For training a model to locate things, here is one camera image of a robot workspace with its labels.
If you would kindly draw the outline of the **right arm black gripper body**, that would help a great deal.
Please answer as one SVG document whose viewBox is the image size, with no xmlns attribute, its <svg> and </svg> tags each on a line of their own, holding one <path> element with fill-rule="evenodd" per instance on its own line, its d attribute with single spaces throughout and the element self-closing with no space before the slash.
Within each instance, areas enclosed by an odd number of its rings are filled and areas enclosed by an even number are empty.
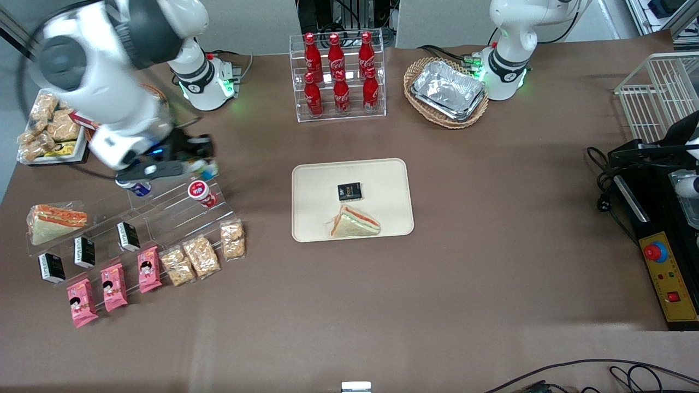
<svg viewBox="0 0 699 393">
<path fill-rule="evenodd" d="M 170 134 L 158 145 L 160 156 L 168 162 L 210 159 L 215 157 L 215 144 L 210 134 L 190 136 Z"/>
</svg>

